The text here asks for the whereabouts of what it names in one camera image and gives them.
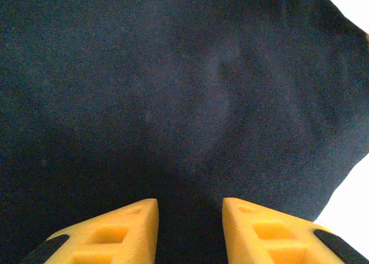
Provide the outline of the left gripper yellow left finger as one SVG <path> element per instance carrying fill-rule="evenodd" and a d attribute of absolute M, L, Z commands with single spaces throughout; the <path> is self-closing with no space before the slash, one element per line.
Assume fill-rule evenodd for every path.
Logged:
<path fill-rule="evenodd" d="M 22 263 L 154 263 L 156 199 L 143 199 L 53 233 Z"/>

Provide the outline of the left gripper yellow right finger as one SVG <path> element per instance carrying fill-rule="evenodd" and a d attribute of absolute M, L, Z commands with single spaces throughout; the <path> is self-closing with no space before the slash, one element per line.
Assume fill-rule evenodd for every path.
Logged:
<path fill-rule="evenodd" d="M 229 263 L 368 263 L 327 228 L 242 199 L 223 199 L 222 223 Z"/>

